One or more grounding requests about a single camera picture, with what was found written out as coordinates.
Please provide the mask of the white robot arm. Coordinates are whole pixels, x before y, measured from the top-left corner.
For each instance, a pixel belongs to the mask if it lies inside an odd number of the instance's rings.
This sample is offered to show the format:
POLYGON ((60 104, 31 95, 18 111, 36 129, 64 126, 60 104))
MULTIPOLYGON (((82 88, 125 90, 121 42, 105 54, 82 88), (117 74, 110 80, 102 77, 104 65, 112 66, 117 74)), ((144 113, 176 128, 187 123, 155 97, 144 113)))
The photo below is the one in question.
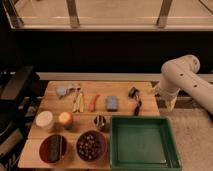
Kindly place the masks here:
POLYGON ((213 84, 197 75, 200 61, 194 55, 185 55, 165 62, 161 67, 161 79, 155 86, 171 112, 180 90, 194 98, 203 108, 213 115, 213 84))

